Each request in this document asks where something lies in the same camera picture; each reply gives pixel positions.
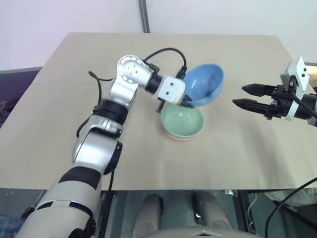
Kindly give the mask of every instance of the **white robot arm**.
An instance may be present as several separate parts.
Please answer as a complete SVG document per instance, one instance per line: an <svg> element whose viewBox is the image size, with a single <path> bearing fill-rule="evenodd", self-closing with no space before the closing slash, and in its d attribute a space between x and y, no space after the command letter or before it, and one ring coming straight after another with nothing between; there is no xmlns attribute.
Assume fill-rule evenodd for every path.
<svg viewBox="0 0 317 238"><path fill-rule="evenodd" d="M118 163L122 150L118 138L138 86L172 104L180 104L185 95L182 80L158 75L137 56L122 57L109 98L94 108L80 131L73 149L73 167L47 191L17 238L85 238L95 232L102 175Z"/></svg>

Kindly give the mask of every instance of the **bowl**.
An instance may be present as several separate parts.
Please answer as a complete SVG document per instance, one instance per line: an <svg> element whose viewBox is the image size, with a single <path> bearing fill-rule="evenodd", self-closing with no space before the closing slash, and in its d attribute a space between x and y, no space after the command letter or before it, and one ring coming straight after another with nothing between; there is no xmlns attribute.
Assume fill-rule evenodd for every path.
<svg viewBox="0 0 317 238"><path fill-rule="evenodd" d="M222 90L224 73L216 64L202 64L189 71L184 82L186 95L191 99L186 103L196 106L204 106L214 100Z"/></svg>
<svg viewBox="0 0 317 238"><path fill-rule="evenodd" d="M203 116L199 111L172 104L163 108L160 122L167 135L176 140L189 140L204 127Z"/></svg>

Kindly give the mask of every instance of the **beige tabletop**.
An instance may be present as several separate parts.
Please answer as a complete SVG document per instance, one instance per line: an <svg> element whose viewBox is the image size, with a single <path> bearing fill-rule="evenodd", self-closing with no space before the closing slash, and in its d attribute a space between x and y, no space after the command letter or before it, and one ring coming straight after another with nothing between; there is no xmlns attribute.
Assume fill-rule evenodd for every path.
<svg viewBox="0 0 317 238"><path fill-rule="evenodd" d="M244 111L232 99L254 98L249 83L280 84L291 60L275 36L72 33L59 45L0 129L0 187L48 189L71 166L76 129L92 112L99 77L116 76L124 55L141 58L163 47L183 51L192 69L221 65L225 83L213 103L199 108L203 131L178 142L164 135L159 102L138 90L120 141L123 151L113 189L292 188L317 175L317 130L303 120ZM175 75L181 58L163 53L153 61ZM103 83L104 96L111 83ZM103 189L109 176L104 176Z"/></svg>

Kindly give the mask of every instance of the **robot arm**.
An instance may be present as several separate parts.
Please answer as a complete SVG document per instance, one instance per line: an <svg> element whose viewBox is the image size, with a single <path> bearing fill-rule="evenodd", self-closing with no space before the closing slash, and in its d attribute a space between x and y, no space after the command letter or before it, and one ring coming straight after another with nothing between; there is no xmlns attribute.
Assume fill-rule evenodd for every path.
<svg viewBox="0 0 317 238"><path fill-rule="evenodd" d="M124 56L109 97L93 109L79 133L72 155L73 167L41 199L17 238L80 238L95 232L94 213L101 194L102 175L115 169L122 150L118 141L138 86L154 98L180 104L185 83L158 75L137 56Z"/></svg>
<svg viewBox="0 0 317 238"><path fill-rule="evenodd" d="M299 57L291 61L280 77L283 85L269 86L255 83L242 87L245 92L253 96L271 96L273 101L270 105L250 99L235 99L233 103L242 109L263 114L269 120L273 117L286 117L286 120L300 118L307 120L310 125L317 126L317 118L295 102L301 100L313 113L317 113L317 95L305 94L309 76L303 58Z"/></svg>

